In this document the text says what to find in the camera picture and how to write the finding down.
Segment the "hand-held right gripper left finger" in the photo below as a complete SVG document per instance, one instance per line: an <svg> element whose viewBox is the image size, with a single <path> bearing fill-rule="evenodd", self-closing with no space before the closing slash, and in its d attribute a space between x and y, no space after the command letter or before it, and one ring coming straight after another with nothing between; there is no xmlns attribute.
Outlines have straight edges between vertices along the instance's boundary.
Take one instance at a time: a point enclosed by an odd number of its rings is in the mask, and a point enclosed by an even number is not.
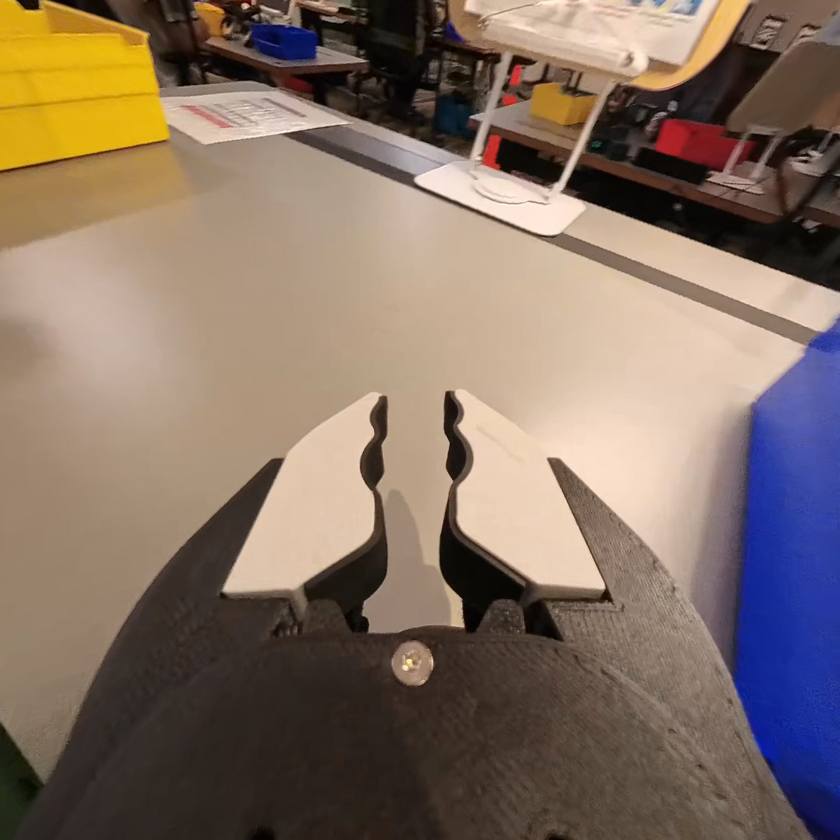
<svg viewBox="0 0 840 840"><path fill-rule="evenodd" d="M358 613L387 572L387 398L370 392L287 452L220 595L281 599L301 622L312 602Z"/></svg>

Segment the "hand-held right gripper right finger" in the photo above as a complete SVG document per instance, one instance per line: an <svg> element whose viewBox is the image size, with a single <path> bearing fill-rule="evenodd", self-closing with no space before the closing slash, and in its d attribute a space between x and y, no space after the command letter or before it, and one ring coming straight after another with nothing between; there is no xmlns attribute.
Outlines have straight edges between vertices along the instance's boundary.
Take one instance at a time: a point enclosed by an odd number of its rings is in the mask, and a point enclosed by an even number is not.
<svg viewBox="0 0 840 840"><path fill-rule="evenodd" d="M529 632L548 632L548 605L607 604L607 582L541 445L464 389L444 395L450 488L439 568L475 632L512 602Z"/></svg>

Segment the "blue plastic bin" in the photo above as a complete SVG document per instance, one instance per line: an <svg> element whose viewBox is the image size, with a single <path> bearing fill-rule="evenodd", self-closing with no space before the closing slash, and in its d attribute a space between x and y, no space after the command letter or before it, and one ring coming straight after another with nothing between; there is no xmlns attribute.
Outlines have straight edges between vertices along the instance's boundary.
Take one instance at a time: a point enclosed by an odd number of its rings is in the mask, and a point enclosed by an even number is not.
<svg viewBox="0 0 840 840"><path fill-rule="evenodd" d="M839 323L752 406L734 678L815 838L839 838Z"/></svg>

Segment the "white document stand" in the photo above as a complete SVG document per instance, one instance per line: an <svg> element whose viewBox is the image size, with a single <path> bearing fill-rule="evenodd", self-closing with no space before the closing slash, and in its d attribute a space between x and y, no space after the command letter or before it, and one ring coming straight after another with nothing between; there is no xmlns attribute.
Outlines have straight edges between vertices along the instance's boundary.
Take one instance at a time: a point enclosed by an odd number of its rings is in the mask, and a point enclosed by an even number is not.
<svg viewBox="0 0 840 840"><path fill-rule="evenodd" d="M678 87L699 74L721 52L727 44L739 21L750 6L750 1L719 1L717 11L712 15L703 35L683 64L673 66L651 60L647 69L639 75L625 76L611 70L599 70L571 63L520 56L484 40L475 23L470 23L464 13L464 2L449 2L449 16L457 31L480 47L488 48L500 55L490 93L483 113L479 116L479 127L471 146L467 161L447 164L419 175L417 186L461 206L481 214L494 217L531 234L553 237L562 233L585 210L577 198L569 196L566 186L575 166L593 132L610 93L616 85L629 84L645 90L659 91ZM605 82L597 95L597 102L584 123L582 134L576 141L560 179L551 187L542 187L525 182L515 175L497 172L483 164L492 116L497 109L502 92L509 79L509 69L516 56L542 62L550 67L595 73Z"/></svg>
<svg viewBox="0 0 840 840"><path fill-rule="evenodd" d="M784 140L803 129L838 133L839 14L810 38L790 46L731 112L726 127L737 145L710 182L741 192L756 191L763 170ZM754 135L769 142L749 176L736 175L737 159Z"/></svg>

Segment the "wooden workbench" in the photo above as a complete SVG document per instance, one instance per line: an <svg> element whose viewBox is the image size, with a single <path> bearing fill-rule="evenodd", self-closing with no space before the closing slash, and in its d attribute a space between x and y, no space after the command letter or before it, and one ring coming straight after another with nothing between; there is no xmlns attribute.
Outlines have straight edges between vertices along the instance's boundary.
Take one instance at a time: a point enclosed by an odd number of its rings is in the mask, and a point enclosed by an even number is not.
<svg viewBox="0 0 840 840"><path fill-rule="evenodd" d="M581 134L581 127L562 127L533 118L530 115L529 104L520 101L494 112L490 122L490 133L565 161L570 157ZM692 185L640 168L630 160L612 161L589 151L582 153L577 165L579 169L613 175L758 224L778 221L785 208L791 207L801 199L806 188L814 182L813 179L799 173L777 176L774 170L770 170L770 174L762 183L763 193L759 195L710 182Z"/></svg>
<svg viewBox="0 0 840 840"><path fill-rule="evenodd" d="M290 77L350 74L366 72L370 68L370 63L365 58L347 55L322 46L317 46L316 56L313 59L272 58L260 53L257 49L221 37L209 38L204 47L217 56L241 65L253 67L269 74L281 74Z"/></svg>

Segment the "laminated paper sheet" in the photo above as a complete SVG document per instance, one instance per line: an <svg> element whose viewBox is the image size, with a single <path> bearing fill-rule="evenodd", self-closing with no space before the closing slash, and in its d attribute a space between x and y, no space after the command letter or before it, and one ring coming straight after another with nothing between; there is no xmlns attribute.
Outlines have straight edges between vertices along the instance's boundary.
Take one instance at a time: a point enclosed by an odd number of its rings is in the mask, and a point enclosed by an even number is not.
<svg viewBox="0 0 840 840"><path fill-rule="evenodd" d="M161 105L168 126L201 145L349 124L339 114L273 88L166 97Z"/></svg>

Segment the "small yellow bin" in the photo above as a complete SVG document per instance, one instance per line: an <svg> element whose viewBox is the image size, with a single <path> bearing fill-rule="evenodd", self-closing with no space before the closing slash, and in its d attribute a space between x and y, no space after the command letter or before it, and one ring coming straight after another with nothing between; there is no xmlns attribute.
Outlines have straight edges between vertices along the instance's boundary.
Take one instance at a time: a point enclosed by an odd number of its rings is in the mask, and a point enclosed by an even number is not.
<svg viewBox="0 0 840 840"><path fill-rule="evenodd" d="M562 127L581 125L589 118L597 95L567 88L558 82L541 83L532 90L529 116Z"/></svg>

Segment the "red plastic bin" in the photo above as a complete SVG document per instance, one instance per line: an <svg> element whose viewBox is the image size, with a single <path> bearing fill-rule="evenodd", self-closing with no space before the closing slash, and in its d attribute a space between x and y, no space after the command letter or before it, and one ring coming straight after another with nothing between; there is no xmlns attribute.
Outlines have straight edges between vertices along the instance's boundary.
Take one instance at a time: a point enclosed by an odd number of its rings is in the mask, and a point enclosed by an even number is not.
<svg viewBox="0 0 840 840"><path fill-rule="evenodd" d="M667 119L659 129L654 149L715 172L723 172L729 163L736 167L746 161L756 142L731 138L725 127L684 119Z"/></svg>

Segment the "small blue bin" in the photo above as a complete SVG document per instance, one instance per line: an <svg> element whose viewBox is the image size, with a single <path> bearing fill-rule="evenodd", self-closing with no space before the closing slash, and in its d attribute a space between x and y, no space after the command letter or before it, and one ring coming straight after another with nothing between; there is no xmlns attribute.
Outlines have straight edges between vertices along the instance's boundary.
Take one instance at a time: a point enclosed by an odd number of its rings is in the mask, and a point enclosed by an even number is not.
<svg viewBox="0 0 840 840"><path fill-rule="evenodd" d="M306 28L283 24L252 24L252 45L263 56L277 60L315 60L319 37Z"/></svg>

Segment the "yellow plastic bin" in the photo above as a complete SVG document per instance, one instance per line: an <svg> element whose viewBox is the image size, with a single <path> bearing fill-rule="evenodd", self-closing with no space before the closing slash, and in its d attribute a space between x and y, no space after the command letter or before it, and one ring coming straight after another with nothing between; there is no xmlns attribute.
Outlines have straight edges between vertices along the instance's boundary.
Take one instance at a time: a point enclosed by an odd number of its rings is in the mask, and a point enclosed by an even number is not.
<svg viewBox="0 0 840 840"><path fill-rule="evenodd" d="M165 142L149 36L56 2L1 2L1 171Z"/></svg>

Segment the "printed instruction sheet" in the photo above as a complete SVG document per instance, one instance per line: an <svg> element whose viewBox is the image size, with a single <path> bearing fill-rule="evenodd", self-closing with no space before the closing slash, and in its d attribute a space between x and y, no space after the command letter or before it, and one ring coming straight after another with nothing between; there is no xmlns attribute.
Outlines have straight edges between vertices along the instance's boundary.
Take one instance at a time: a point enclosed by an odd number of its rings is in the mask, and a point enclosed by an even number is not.
<svg viewBox="0 0 840 840"><path fill-rule="evenodd" d="M466 1L486 41L520 56L619 75L683 64L719 1Z"/></svg>

